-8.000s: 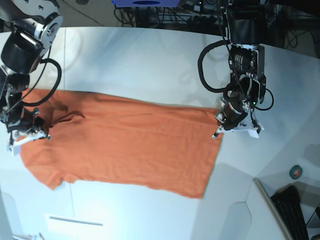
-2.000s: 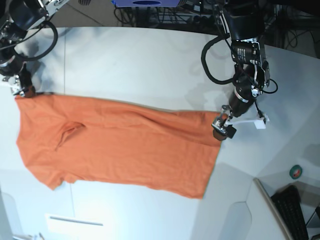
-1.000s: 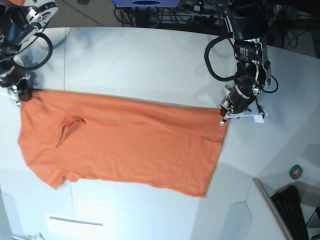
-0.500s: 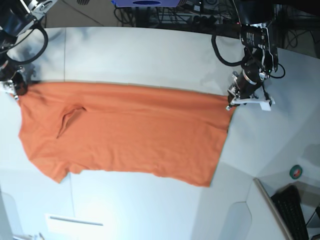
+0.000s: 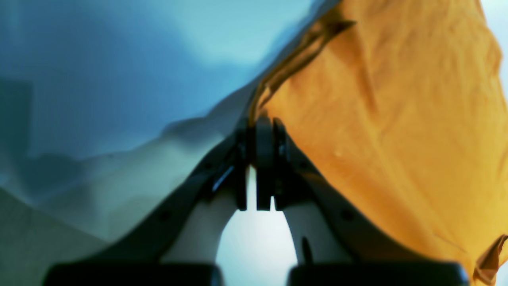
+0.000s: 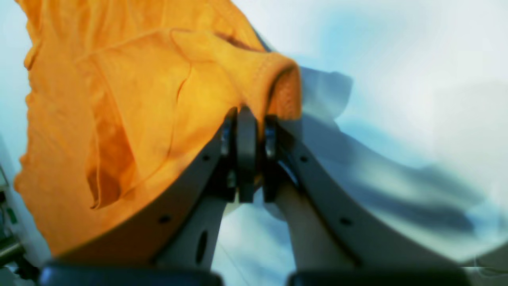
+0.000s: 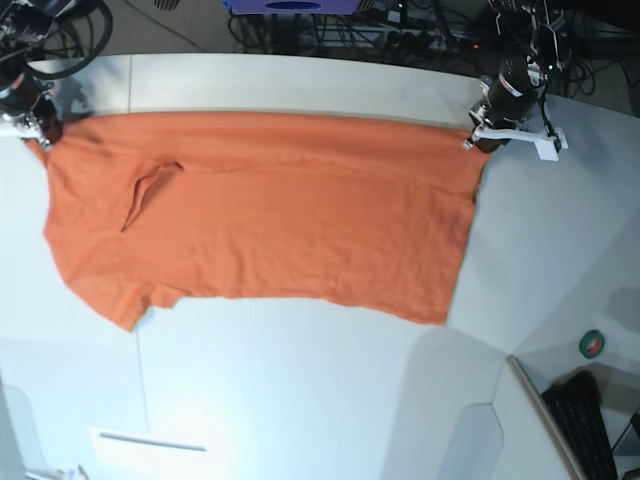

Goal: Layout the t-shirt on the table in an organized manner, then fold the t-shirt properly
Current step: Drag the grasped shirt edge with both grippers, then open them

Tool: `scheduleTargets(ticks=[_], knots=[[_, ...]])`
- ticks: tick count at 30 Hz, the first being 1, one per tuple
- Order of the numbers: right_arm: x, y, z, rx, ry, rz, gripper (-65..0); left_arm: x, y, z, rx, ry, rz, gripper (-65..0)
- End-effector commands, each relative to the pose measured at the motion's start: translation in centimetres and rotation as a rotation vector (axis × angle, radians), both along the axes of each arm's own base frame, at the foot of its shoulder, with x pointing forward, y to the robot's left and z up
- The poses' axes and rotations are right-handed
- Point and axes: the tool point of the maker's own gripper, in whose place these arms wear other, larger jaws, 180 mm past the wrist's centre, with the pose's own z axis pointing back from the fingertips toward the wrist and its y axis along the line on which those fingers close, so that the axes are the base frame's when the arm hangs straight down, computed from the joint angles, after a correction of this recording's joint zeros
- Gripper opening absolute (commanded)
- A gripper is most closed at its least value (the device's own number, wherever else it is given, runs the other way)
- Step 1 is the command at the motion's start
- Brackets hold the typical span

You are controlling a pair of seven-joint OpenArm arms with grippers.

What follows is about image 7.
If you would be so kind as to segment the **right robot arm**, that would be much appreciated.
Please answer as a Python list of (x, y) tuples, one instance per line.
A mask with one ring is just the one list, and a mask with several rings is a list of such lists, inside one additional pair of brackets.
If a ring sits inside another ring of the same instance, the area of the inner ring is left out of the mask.
[[(101, 36), (90, 39), (84, 50), (72, 25), (89, 20), (93, 13), (103, 20)], [(105, 49), (113, 32), (113, 15), (103, 1), (3, 1), (1, 3), (1, 135), (35, 140), (48, 149), (63, 135), (63, 122), (53, 101), (57, 80), (75, 75), (89, 66)], [(48, 49), (56, 37), (74, 42), (71, 50), (79, 60), (51, 73), (31, 65), (38, 55), (70, 51), (63, 46)]]

